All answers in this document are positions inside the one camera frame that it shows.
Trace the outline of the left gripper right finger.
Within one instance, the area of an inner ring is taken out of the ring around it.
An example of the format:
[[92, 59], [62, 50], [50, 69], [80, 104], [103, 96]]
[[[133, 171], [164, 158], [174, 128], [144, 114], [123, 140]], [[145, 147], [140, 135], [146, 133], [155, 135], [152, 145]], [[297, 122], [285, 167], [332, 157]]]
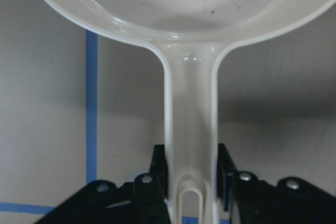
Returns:
[[298, 177], [273, 186], [238, 170], [218, 145], [217, 195], [230, 223], [335, 223], [335, 196]]

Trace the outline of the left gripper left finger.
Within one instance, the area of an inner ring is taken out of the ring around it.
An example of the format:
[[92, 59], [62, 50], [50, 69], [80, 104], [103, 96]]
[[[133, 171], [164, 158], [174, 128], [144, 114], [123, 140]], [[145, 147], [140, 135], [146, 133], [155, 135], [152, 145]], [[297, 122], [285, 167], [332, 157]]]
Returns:
[[149, 172], [121, 187], [107, 180], [95, 180], [38, 223], [169, 223], [167, 188], [165, 147], [155, 145]]

